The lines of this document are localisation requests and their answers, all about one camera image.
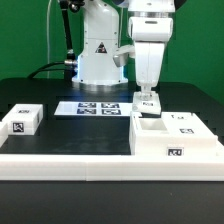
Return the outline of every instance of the black mount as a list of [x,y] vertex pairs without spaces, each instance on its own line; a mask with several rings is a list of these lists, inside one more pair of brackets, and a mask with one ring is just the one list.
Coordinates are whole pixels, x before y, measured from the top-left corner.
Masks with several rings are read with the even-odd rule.
[[[67,60],[75,61],[75,53],[72,46],[72,38],[71,38],[71,29],[69,24],[68,17],[68,9],[70,9],[73,13],[76,13],[80,10],[82,6],[85,5],[84,0],[59,0],[59,5],[62,11],[62,18],[64,22],[64,31],[65,31],[65,39],[66,39],[66,47],[67,47]],[[72,65],[65,65],[64,71],[64,79],[70,81],[73,76],[76,75],[75,72],[75,63],[71,63]]]

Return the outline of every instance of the green wall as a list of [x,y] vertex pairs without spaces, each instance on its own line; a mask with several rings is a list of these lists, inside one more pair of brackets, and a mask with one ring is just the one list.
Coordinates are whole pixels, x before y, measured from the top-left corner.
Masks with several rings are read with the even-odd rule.
[[[48,0],[1,1],[0,79],[25,77],[47,63],[47,7]],[[80,53],[82,13],[70,17],[74,50]],[[174,20],[161,81],[192,83],[224,104],[223,0],[188,0]],[[53,0],[51,9],[50,39],[51,61],[64,60],[64,32],[57,0]],[[124,30],[122,43],[128,42]],[[127,71],[128,78],[133,80],[133,60],[129,60]]]

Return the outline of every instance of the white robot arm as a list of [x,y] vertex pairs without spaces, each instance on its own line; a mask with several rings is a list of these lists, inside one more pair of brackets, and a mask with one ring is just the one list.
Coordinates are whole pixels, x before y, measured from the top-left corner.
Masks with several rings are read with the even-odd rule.
[[152,87],[158,84],[163,54],[173,31],[170,13],[175,12],[174,0],[114,0],[121,7],[128,7],[128,33],[133,46],[121,47],[114,57],[117,66],[124,65],[124,54],[135,57],[136,82],[141,92],[136,92],[133,110],[160,114],[158,95]]

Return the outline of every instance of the white container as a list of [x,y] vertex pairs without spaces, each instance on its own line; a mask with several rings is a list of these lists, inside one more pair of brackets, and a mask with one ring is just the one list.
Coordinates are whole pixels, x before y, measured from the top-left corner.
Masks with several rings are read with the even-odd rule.
[[43,105],[16,104],[3,118],[9,135],[34,135],[43,119]]
[[160,119],[132,113],[132,155],[211,157],[216,156],[217,144],[218,137],[193,113],[163,112]]

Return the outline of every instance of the white platform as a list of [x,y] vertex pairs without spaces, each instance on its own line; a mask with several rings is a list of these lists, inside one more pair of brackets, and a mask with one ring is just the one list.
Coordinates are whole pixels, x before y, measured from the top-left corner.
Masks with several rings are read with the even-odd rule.
[[[175,125],[169,122],[166,123],[166,116],[170,120],[170,115],[174,115],[171,118],[176,119],[177,123],[184,122],[185,119],[189,118],[189,114],[187,114],[187,117],[184,116],[184,119],[180,114],[163,114],[163,125],[166,130],[164,130],[164,126],[161,124],[150,126],[151,129],[156,127],[157,131],[161,131],[162,128],[162,132],[165,132],[164,134],[168,134],[167,130],[174,134],[176,132]],[[144,129],[147,127],[145,124],[148,123],[143,122],[142,124]],[[184,153],[181,155],[174,152],[173,155],[167,154],[169,147],[165,147],[166,150],[160,150],[160,152],[156,152],[154,155],[152,153],[156,150],[154,147],[150,148],[149,154],[147,154],[147,151],[144,151],[144,155],[130,156],[1,154],[0,180],[224,181],[224,147],[210,131],[195,127],[193,132],[197,134],[199,130],[199,135],[203,132],[203,134],[209,137],[211,145],[215,141],[214,147],[207,147],[205,151],[203,151],[203,147],[200,147],[200,145],[197,145],[198,148],[195,149],[188,148],[186,146],[188,146],[189,139],[186,137],[186,145],[178,143],[178,147],[184,148]]]

